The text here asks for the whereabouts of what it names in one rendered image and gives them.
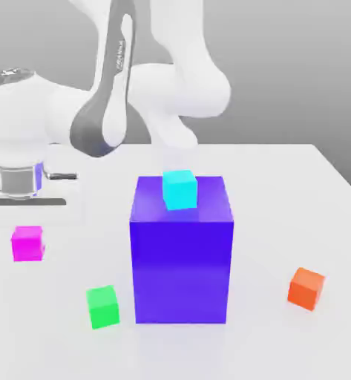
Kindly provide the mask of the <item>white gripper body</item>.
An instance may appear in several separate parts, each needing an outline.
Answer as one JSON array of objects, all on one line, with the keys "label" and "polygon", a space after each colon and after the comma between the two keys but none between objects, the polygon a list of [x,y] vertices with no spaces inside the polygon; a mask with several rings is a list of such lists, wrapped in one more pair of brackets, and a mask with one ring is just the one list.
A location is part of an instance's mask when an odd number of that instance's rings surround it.
[{"label": "white gripper body", "polygon": [[72,220],[74,207],[60,197],[0,197],[0,220]]}]

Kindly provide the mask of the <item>small magenta cube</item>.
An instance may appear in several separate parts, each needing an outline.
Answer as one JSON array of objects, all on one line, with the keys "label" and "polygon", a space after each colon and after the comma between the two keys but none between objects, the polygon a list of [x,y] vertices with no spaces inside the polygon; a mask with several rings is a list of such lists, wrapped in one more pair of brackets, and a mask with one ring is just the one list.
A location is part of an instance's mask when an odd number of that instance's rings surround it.
[{"label": "small magenta cube", "polygon": [[41,226],[17,226],[10,239],[13,260],[15,262],[42,261],[45,252],[42,233]]}]

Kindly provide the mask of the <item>small green cube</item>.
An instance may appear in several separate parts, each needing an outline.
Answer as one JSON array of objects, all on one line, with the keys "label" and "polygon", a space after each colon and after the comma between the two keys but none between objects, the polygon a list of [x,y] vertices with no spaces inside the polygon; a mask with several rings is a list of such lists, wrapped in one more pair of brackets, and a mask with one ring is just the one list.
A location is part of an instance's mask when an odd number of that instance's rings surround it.
[{"label": "small green cube", "polygon": [[119,304],[113,286],[89,289],[86,298],[93,330],[120,322]]}]

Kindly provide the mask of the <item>small cyan cube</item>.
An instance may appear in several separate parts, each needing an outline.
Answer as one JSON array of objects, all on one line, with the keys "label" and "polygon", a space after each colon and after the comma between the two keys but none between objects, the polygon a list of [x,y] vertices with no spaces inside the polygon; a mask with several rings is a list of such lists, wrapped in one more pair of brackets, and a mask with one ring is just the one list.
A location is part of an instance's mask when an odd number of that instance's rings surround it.
[{"label": "small cyan cube", "polygon": [[167,210],[197,207],[197,180],[190,170],[163,172],[163,199]]}]

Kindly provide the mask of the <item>small orange cube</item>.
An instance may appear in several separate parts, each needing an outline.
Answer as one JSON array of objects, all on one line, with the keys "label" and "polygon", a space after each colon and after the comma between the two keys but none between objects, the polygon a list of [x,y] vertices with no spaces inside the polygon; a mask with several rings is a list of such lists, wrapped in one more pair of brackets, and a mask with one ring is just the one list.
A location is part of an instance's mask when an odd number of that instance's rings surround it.
[{"label": "small orange cube", "polygon": [[313,311],[321,296],[325,277],[299,267],[289,284],[287,301]]}]

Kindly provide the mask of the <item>large purple box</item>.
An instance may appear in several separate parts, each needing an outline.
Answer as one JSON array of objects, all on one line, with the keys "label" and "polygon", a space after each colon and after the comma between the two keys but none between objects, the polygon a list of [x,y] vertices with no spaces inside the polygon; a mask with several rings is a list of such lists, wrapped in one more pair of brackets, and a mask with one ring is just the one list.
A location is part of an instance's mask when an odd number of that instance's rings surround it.
[{"label": "large purple box", "polygon": [[226,322],[234,218],[222,177],[197,182],[197,208],[169,211],[161,177],[137,181],[129,227],[138,324]]}]

